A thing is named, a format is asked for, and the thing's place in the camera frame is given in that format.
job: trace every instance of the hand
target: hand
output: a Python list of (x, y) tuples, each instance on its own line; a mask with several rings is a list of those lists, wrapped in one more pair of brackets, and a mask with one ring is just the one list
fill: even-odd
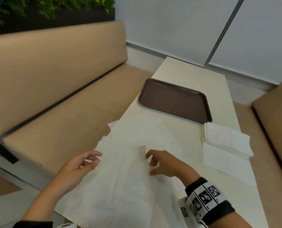
[(96, 168), (100, 162), (100, 159), (96, 156), (102, 156), (102, 153), (99, 151), (86, 151), (72, 157), (60, 169), (45, 190), (50, 191), (56, 197), (61, 198), (63, 195), (76, 188), (85, 175)]
[(168, 177), (176, 176), (182, 181), (185, 187), (200, 178), (200, 175), (192, 167), (168, 153), (166, 150), (160, 151), (151, 149), (146, 153), (146, 159), (151, 155), (153, 157), (150, 161), (150, 165), (157, 166), (159, 163), (159, 167), (151, 170), (149, 173), (150, 176), (157, 174), (163, 174)]

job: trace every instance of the beige bench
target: beige bench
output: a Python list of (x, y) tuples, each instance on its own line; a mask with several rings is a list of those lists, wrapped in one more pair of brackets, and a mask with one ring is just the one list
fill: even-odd
[(251, 137), (250, 162), (269, 228), (282, 227), (282, 83), (256, 99), (253, 109), (234, 107), (241, 131)]
[(120, 119), (152, 76), (123, 64), (126, 60), (122, 22), (0, 36), (0, 137), (5, 146), (52, 175), (73, 155), (94, 149), (109, 133), (107, 123)]

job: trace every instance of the tray rim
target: tray rim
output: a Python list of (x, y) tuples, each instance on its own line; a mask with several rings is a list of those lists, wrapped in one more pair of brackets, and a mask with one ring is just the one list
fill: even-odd
[(158, 111), (161, 111), (161, 112), (164, 112), (164, 113), (167, 113), (167, 114), (170, 114), (170, 115), (174, 115), (174, 116), (177, 116), (177, 117), (181, 117), (181, 118), (185, 118), (185, 119), (188, 119), (188, 120), (191, 120), (191, 121), (194, 121), (194, 122), (199, 122), (199, 123), (205, 123), (205, 122), (201, 122), (201, 121), (197, 121), (197, 120), (192, 120), (192, 119), (189, 119), (187, 117), (182, 117), (182, 116), (179, 116), (179, 115), (176, 115), (176, 114), (171, 114), (169, 112), (166, 112), (166, 111), (162, 111), (162, 110), (159, 110), (155, 107), (150, 107), (150, 106), (146, 106), (144, 104), (141, 103), (141, 99), (142, 99), (142, 96), (143, 96), (143, 93), (145, 91), (145, 88), (147, 86), (147, 84), (149, 82), (156, 82), (156, 83), (159, 83), (159, 84), (162, 84), (162, 85), (166, 85), (166, 86), (170, 86), (170, 87), (175, 87), (177, 89), (181, 89), (182, 91), (185, 91), (185, 92), (189, 92), (189, 93), (193, 93), (193, 94), (198, 94), (198, 95), (201, 95), (202, 97), (204, 97), (204, 101), (205, 101), (205, 108), (207, 109), (207, 112), (208, 112), (208, 115), (209, 115), (209, 120), (207, 122), (212, 122), (213, 121), (213, 118), (212, 118), (212, 115), (211, 115), (211, 110), (210, 110), (210, 107), (208, 105), (208, 102), (207, 102), (207, 98), (206, 98), (206, 95), (198, 90), (193, 90), (193, 89), (189, 89), (189, 88), (186, 88), (186, 87), (183, 87), (183, 86), (179, 86), (179, 85), (175, 85), (175, 84), (172, 84), (172, 83), (168, 83), (168, 82), (165, 82), (165, 81), (161, 81), (161, 80), (158, 80), (158, 79), (154, 79), (154, 78), (147, 78), (144, 82), (144, 85), (142, 87), (142, 90), (139, 94), (139, 97), (138, 97), (138, 102), (144, 106), (144, 107), (147, 107), (147, 108), (150, 108), (150, 109), (155, 109), (155, 110), (158, 110)]

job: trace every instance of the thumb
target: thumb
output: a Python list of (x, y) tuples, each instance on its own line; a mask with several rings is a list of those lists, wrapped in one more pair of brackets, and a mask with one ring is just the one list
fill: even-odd
[(162, 169), (160, 167), (152, 169), (149, 173), (150, 176), (155, 176), (158, 174), (162, 174)]
[(97, 167), (97, 165), (99, 164), (99, 162), (100, 162), (99, 159), (94, 160), (94, 161), (92, 161), (90, 164), (84, 166), (83, 168), (81, 168), (81, 169), (79, 169), (79, 170), (80, 170), (80, 171), (84, 174), (84, 176), (85, 176), (85, 175), (88, 174), (90, 171), (94, 170), (94, 169)]

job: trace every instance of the left hand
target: left hand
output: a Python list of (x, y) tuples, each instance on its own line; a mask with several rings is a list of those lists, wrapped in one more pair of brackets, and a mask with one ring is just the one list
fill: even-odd
[(96, 156), (102, 156), (99, 151), (86, 151), (75, 157), (72, 157), (57, 173), (55, 178), (45, 188), (51, 194), (61, 198), (68, 192), (76, 188), (90, 171), (94, 170), (99, 164), (100, 159)]

